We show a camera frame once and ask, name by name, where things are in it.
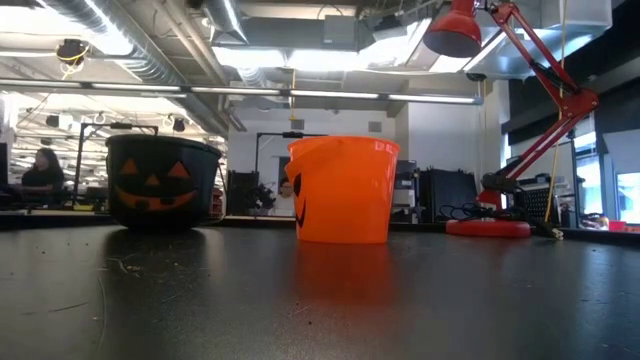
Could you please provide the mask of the black metal frame stand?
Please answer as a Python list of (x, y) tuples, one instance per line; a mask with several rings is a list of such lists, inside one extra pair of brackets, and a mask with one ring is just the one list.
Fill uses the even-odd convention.
[(157, 125), (136, 125), (136, 124), (124, 123), (124, 122), (114, 122), (110, 124), (106, 124), (106, 123), (98, 124), (95, 122), (81, 123), (78, 147), (77, 147), (73, 191), (72, 191), (72, 198), (71, 198), (72, 205), (74, 206), (79, 204), (78, 195), (79, 195), (79, 184), (80, 184), (81, 163), (82, 163), (82, 156), (83, 156), (83, 150), (84, 150), (84, 142), (92, 136), (92, 135), (87, 135), (87, 136), (85, 135), (85, 131), (89, 127), (93, 128), (96, 131), (101, 130), (103, 127), (108, 127), (110, 129), (116, 129), (116, 130), (132, 130), (134, 128), (150, 129), (153, 131), (154, 136), (157, 136), (159, 134), (159, 127)]
[(260, 139), (263, 136), (275, 136), (281, 138), (288, 139), (302, 139), (305, 137), (321, 137), (327, 136), (326, 134), (308, 134), (298, 131), (287, 131), (287, 132), (257, 132), (256, 133), (256, 141), (255, 141), (255, 155), (254, 155), (254, 172), (259, 172), (259, 152), (260, 152)]

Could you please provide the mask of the red desk lamp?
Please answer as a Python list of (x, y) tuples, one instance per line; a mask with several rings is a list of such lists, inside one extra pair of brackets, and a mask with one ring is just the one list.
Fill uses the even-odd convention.
[[(475, 20), (475, 0), (453, 0), (452, 9), (435, 21), (423, 37), (432, 51), (463, 58), (480, 54), (480, 27)], [(555, 240), (564, 234), (546, 220), (532, 218), (524, 208), (504, 208), (501, 197), (515, 195), (521, 187), (518, 177), (599, 106), (595, 92), (579, 86), (556, 60), (541, 38), (512, 2), (488, 3), (481, 7), (518, 50), (557, 107), (558, 120), (522, 155), (505, 167), (485, 174), (482, 191), (471, 205), (453, 207), (445, 216), (445, 230), (451, 235), (527, 238), (533, 230)]]

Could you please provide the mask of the long hanging light bar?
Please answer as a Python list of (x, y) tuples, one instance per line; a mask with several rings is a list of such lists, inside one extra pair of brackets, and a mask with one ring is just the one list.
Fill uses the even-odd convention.
[(149, 85), (129, 83), (104, 83), (86, 81), (38, 80), (19, 78), (0, 78), (0, 89), (30, 92), (53, 93), (128, 93), (131, 96), (155, 96), (185, 98), (187, 95), (215, 94), (253, 97), (287, 98), (331, 98), (348, 100), (367, 100), (381, 102), (434, 103), (451, 105), (481, 105), (484, 102), (478, 96), (447, 96), (436, 94), (397, 94), (346, 92), (305, 89), (248, 88), (224, 86), (191, 85)]

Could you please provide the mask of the grey printer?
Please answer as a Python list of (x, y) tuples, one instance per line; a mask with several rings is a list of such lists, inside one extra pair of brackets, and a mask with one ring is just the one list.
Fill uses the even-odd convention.
[(392, 223), (420, 222), (419, 168), (413, 160), (398, 160), (391, 208)]

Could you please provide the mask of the black equipment box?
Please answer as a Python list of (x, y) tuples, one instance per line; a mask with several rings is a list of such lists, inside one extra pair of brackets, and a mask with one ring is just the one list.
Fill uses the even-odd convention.
[(462, 170), (428, 169), (420, 172), (419, 200), (423, 223), (435, 223), (443, 205), (460, 207), (476, 200), (477, 188), (472, 173)]

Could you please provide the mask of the person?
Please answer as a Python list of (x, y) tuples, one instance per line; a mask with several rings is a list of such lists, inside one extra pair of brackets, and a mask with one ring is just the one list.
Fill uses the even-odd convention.
[(290, 217), (295, 212), (293, 185), (287, 177), (279, 182), (278, 194), (271, 213), (274, 216)]
[(32, 167), (23, 174), (21, 186), (31, 191), (60, 191), (65, 182), (59, 159), (50, 148), (40, 148)]

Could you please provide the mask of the grey ceiling unit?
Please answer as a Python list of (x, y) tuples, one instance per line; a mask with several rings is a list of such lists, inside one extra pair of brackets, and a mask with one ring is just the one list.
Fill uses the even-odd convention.
[(323, 47), (354, 51), (357, 47), (357, 25), (353, 16), (326, 15), (323, 20)]

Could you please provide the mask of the black perforated box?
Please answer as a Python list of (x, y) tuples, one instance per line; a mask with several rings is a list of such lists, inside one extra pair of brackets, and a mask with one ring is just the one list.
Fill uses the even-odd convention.
[(524, 208), (534, 219), (552, 219), (554, 199), (549, 197), (548, 187), (518, 189), (514, 195), (513, 204)]

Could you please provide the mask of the black machine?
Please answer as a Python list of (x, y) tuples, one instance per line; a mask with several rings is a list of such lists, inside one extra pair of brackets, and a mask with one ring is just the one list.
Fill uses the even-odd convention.
[(274, 192), (259, 181), (258, 172), (230, 171), (227, 190), (228, 215), (268, 215), (276, 201)]

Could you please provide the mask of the silver ventilation duct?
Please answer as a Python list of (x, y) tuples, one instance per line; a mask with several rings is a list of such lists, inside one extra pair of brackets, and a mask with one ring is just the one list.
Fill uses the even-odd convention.
[(37, 0), (92, 33), (91, 43), (148, 85), (184, 85), (186, 79), (118, 0)]

